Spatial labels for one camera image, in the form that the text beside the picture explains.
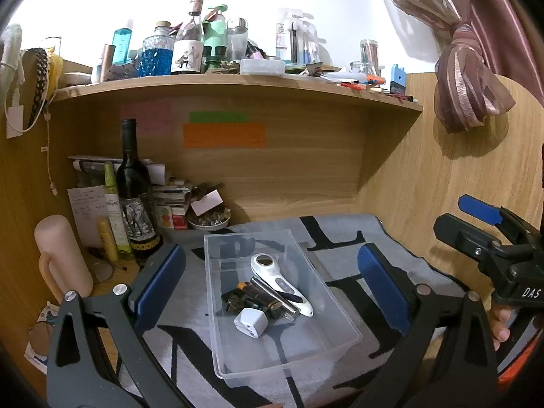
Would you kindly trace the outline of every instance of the cork stopper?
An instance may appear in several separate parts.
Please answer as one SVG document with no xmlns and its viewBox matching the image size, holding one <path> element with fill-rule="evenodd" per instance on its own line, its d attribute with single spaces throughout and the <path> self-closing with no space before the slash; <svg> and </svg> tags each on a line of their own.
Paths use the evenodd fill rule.
<svg viewBox="0 0 544 408">
<path fill-rule="evenodd" d="M 203 4 L 204 0 L 191 0 L 191 3 L 189 4 L 189 14 L 194 16 L 201 13 Z"/>
<path fill-rule="evenodd" d="M 156 28 L 170 28 L 170 22 L 169 21 L 157 21 L 157 23 L 155 24 L 155 27 Z"/>
</svg>

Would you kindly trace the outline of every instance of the human hand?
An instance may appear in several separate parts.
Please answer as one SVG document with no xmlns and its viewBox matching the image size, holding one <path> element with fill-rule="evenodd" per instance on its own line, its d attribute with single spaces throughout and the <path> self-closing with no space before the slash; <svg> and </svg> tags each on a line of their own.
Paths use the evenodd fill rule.
<svg viewBox="0 0 544 408">
<path fill-rule="evenodd" d="M 491 303 L 491 309 L 488 313 L 489 326 L 493 334 L 493 346 L 495 351 L 500 347 L 501 342 L 505 342 L 510 337 L 510 330 L 506 326 L 506 321 L 512 315 L 512 307 L 508 305 L 499 305 Z"/>
</svg>

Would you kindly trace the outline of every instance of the bottle label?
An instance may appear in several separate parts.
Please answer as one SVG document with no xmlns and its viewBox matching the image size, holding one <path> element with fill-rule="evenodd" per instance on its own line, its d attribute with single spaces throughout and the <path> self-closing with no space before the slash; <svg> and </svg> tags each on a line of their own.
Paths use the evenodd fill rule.
<svg viewBox="0 0 544 408">
<path fill-rule="evenodd" d="M 287 32 L 283 23 L 276 23 L 276 48 L 287 48 Z"/>
<path fill-rule="evenodd" d="M 172 72 L 182 70 L 200 73 L 204 43 L 195 39 L 181 39 L 173 45 Z"/>
<path fill-rule="evenodd" d="M 149 239 L 153 239 L 156 235 L 153 223 L 146 210 L 149 207 L 145 207 L 146 204 L 144 201 L 147 202 L 146 199 L 146 194 L 141 195 L 139 198 L 119 199 L 123 213 L 124 227 L 131 241 L 132 248 L 135 250 L 142 249 L 138 249 L 134 245 L 140 245 L 142 241 L 148 242 Z"/>
<path fill-rule="evenodd" d="M 109 223 L 112 226 L 113 236 L 117 247 L 127 247 L 129 245 L 129 238 L 127 238 L 127 233 L 124 229 L 121 206 L 119 205 L 119 196 L 115 193 L 106 193 L 105 205 L 108 209 Z"/>
<path fill-rule="evenodd" d="M 148 242 L 142 242 L 142 243 L 131 242 L 131 247 L 135 251 L 146 251 L 156 247 L 159 244 L 159 242 L 160 242 L 160 235 L 157 236 L 155 239 Z"/>
</svg>

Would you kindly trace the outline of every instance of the white wall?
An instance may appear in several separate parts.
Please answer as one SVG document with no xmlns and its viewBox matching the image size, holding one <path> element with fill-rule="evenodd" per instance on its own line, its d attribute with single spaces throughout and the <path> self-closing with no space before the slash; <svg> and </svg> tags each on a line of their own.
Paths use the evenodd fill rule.
<svg viewBox="0 0 544 408">
<path fill-rule="evenodd" d="M 93 65 L 115 29 L 134 18 L 131 48 L 151 35 L 154 23 L 179 23 L 190 0 L 25 0 L 12 18 L 23 27 L 23 47 L 47 36 L 62 36 L 64 58 Z M 248 20 L 250 38 L 275 55 L 275 23 L 279 7 L 302 9 L 314 24 L 326 53 L 322 60 L 343 67 L 360 59 L 359 40 L 379 43 L 380 65 L 397 63 L 406 72 L 432 72 L 439 53 L 431 29 L 398 11 L 389 0 L 204 0 L 205 7 L 225 3 L 227 18 Z"/>
</svg>

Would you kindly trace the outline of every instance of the green sticky note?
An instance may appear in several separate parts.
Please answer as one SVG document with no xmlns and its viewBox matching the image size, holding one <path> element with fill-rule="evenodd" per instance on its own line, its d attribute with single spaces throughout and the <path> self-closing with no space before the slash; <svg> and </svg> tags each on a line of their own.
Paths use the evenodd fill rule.
<svg viewBox="0 0 544 408">
<path fill-rule="evenodd" d="M 190 112 L 190 123 L 248 123 L 249 115 L 243 112 Z"/>
</svg>

